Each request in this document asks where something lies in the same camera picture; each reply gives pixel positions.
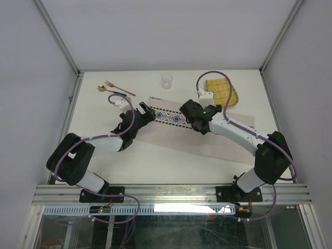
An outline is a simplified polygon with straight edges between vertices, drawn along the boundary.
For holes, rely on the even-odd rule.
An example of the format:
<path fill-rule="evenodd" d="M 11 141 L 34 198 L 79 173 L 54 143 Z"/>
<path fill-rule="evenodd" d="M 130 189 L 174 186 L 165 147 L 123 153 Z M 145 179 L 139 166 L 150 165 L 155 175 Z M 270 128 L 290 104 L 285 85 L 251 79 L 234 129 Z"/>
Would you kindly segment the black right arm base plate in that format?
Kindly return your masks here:
<path fill-rule="evenodd" d="M 262 202 L 262 194 L 259 187 L 245 193 L 239 188 L 232 186 L 216 186 L 215 192 L 217 202 L 229 202 L 236 205 L 239 205 L 241 202 Z"/>

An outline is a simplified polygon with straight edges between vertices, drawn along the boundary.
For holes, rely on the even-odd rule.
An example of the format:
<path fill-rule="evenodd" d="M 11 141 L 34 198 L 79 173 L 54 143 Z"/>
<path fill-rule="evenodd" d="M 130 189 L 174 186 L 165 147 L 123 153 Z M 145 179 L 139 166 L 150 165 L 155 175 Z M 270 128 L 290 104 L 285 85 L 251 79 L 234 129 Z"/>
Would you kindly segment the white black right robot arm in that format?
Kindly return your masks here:
<path fill-rule="evenodd" d="M 271 134 L 257 131 L 227 117 L 220 105 L 202 107 L 188 100 L 179 110 L 195 131 L 226 137 L 254 156 L 253 168 L 236 177 L 229 189 L 222 193 L 229 202 L 243 201 L 255 188 L 275 184 L 292 163 L 285 137 L 278 131 Z"/>

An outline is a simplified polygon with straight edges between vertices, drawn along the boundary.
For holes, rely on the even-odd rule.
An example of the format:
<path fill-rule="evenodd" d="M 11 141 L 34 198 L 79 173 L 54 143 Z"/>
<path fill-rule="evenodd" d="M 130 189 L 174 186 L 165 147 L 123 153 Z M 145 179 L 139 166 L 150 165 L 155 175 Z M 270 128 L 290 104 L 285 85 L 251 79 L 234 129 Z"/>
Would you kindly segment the patterned white placemat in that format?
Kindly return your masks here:
<path fill-rule="evenodd" d="M 139 130 L 138 141 L 196 155 L 254 164 L 254 156 L 230 139 L 194 131 L 179 111 L 182 103 L 150 97 L 147 105 L 155 110 L 156 119 Z"/>

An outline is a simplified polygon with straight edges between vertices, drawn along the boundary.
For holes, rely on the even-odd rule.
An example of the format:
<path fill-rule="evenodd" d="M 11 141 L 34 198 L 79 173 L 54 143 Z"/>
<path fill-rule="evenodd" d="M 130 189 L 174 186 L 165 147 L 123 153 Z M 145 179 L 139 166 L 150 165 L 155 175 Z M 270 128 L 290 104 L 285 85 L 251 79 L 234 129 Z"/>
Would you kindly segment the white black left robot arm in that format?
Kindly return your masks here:
<path fill-rule="evenodd" d="M 70 186 L 79 186 L 91 194 L 96 201 L 104 201 L 113 193 L 109 183 L 97 174 L 88 170 L 92 157 L 127 149 L 136 138 L 138 131 L 156 119 L 154 109 L 144 102 L 144 110 L 130 108 L 120 114 L 122 122 L 107 135 L 82 138 L 75 133 L 67 134 L 49 157 L 46 168 L 55 177 Z"/>

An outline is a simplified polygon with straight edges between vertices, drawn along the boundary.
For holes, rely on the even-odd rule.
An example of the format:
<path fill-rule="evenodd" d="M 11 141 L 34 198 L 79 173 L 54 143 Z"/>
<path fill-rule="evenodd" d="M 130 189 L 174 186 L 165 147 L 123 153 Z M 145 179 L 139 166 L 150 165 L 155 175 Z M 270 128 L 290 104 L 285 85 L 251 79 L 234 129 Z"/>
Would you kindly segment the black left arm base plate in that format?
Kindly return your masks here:
<path fill-rule="evenodd" d="M 99 194 L 96 195 L 83 189 L 80 193 L 80 203 L 109 203 L 111 200 L 113 203 L 123 203 L 125 194 L 125 188 L 123 186 L 106 186 L 103 187 Z"/>

